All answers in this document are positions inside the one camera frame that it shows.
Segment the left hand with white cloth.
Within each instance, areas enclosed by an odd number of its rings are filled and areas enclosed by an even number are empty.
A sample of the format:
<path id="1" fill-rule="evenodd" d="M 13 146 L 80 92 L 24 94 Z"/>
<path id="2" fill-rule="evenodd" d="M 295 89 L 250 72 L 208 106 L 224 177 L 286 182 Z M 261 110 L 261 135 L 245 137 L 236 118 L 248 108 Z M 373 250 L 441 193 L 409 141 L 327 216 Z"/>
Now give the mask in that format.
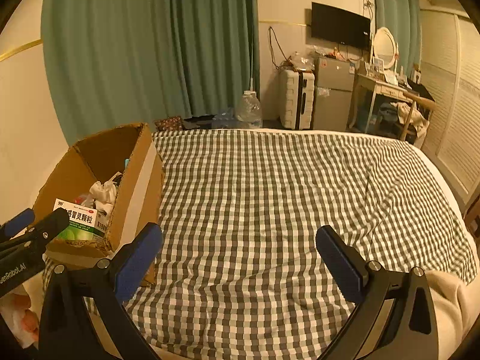
<path id="1" fill-rule="evenodd" d="M 38 342 L 39 320 L 30 310 L 30 296 L 21 285 L 1 298 L 1 316 L 22 349 Z"/>

